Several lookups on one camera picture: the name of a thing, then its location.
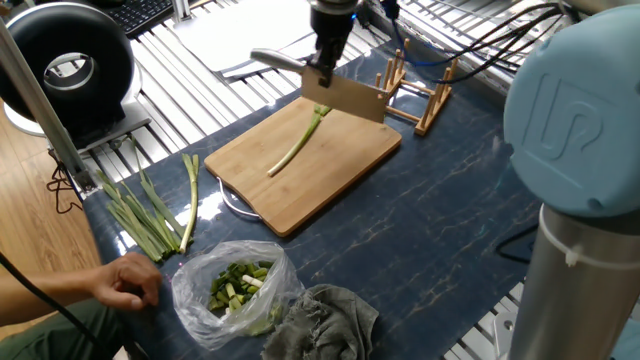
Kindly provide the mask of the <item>person's left hand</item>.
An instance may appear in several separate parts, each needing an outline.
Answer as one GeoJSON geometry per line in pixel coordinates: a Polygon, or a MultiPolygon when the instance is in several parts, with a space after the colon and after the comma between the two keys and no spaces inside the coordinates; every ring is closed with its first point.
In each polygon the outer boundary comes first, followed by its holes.
{"type": "Polygon", "coordinates": [[[93,269],[89,280],[89,290],[99,302],[126,311],[156,306],[161,285],[158,269],[138,253],[128,253],[93,269]]]}

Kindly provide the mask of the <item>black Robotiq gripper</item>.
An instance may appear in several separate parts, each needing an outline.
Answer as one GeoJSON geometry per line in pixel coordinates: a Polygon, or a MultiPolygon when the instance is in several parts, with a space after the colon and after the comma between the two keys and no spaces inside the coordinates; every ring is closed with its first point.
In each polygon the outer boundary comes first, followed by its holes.
{"type": "Polygon", "coordinates": [[[329,88],[333,74],[344,52],[344,45],[352,31],[355,4],[311,4],[311,27],[316,38],[315,54],[307,66],[318,77],[318,84],[329,88]],[[329,46],[334,46],[333,57],[329,46]]]}

